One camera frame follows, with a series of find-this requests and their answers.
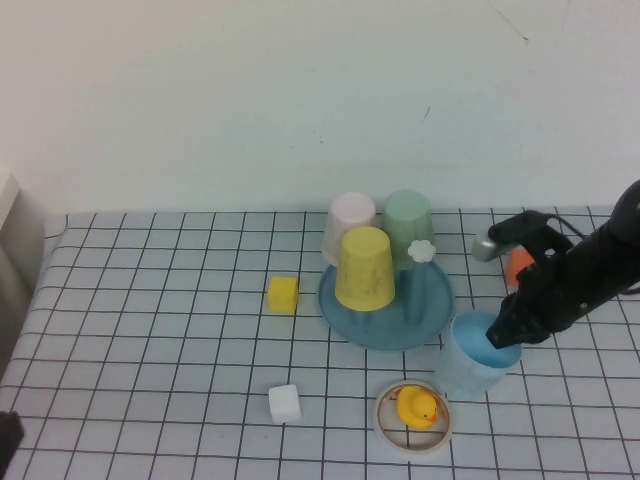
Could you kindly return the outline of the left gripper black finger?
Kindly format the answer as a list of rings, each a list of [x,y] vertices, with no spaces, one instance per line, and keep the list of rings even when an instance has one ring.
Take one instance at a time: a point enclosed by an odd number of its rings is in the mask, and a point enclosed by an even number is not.
[[[0,413],[1,455],[12,456],[24,438],[24,428],[16,412]]]

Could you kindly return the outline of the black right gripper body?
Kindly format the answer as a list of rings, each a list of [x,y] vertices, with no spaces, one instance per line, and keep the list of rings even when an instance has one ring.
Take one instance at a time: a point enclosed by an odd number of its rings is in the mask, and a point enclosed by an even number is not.
[[[569,328],[584,312],[578,299],[577,268],[567,254],[544,254],[538,262],[524,249],[514,252],[514,285],[530,322],[546,329],[546,339]]]

